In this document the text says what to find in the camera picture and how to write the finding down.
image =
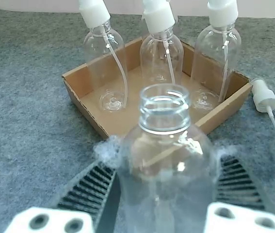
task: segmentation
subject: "bottle opening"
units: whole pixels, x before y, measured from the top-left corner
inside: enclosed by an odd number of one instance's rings
[[[141,91],[140,127],[153,134],[179,133],[190,125],[189,92],[170,83],[155,84]]]

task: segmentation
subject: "hole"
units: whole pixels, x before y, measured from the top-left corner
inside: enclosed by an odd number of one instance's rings
[[[272,219],[269,219],[267,217],[258,217],[256,218],[255,223],[262,227],[275,229],[275,222]]]
[[[37,215],[30,221],[30,228],[33,230],[38,230],[41,228],[44,228],[46,224],[49,221],[49,216],[48,215]]]
[[[225,217],[225,218],[230,218],[230,219],[234,219],[235,216],[234,214],[232,213],[231,210],[227,209],[227,208],[218,208],[216,211],[215,211],[215,214],[220,216],[220,217]]]
[[[77,233],[82,229],[83,221],[79,218],[74,218],[70,220],[65,225],[65,232],[66,233]]]

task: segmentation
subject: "bottle neck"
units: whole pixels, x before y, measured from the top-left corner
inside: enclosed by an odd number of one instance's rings
[[[111,29],[112,29],[112,27],[110,24],[110,20],[108,20],[104,24],[102,24],[96,28],[90,28],[90,32],[96,36],[103,36],[104,33],[108,34]]]
[[[160,33],[154,33],[154,34],[150,34],[150,36],[153,39],[159,40],[159,41],[163,41],[165,39],[170,39],[173,36],[174,32],[173,32],[173,27],[170,27],[169,29],[160,32]]]
[[[180,85],[155,84],[141,91],[139,126],[156,135],[180,133],[190,126],[189,92]]]
[[[212,28],[214,29],[215,32],[218,32],[218,33],[229,33],[234,29],[234,23],[224,27],[220,27],[220,28],[216,28],[212,26]]]

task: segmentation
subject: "clear plastic bottle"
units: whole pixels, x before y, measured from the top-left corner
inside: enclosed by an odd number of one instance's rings
[[[205,112],[225,100],[241,50],[241,37],[234,28],[236,0],[209,0],[208,8],[211,25],[197,38],[191,72],[192,107]]]
[[[110,15],[103,0],[80,0],[80,12],[90,29],[84,40],[84,50],[92,77],[92,95],[100,109],[121,110],[126,107],[128,99],[123,39],[111,28]]]
[[[189,106],[180,85],[141,92],[139,126],[123,140],[117,170],[130,233],[203,232],[216,162],[212,143],[191,124]]]
[[[144,87],[156,83],[180,84],[183,47],[173,33],[175,19],[166,0],[143,0],[150,35],[140,49]]]

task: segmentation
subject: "spray bottle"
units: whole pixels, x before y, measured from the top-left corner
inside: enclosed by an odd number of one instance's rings
[[[193,108],[205,112],[225,100],[241,50],[241,37],[234,28],[238,18],[237,1],[209,0],[208,9],[210,26],[197,38],[191,72]],[[212,78],[208,77],[210,71],[204,69],[206,63],[211,66]]]
[[[140,49],[144,87],[156,83],[180,84],[183,47],[173,33],[175,19],[166,0],[143,0],[150,35]]]
[[[91,72],[93,95],[100,109],[114,112],[126,107],[127,65],[122,37],[111,28],[103,0],[79,0],[80,13],[90,32],[84,49]]]

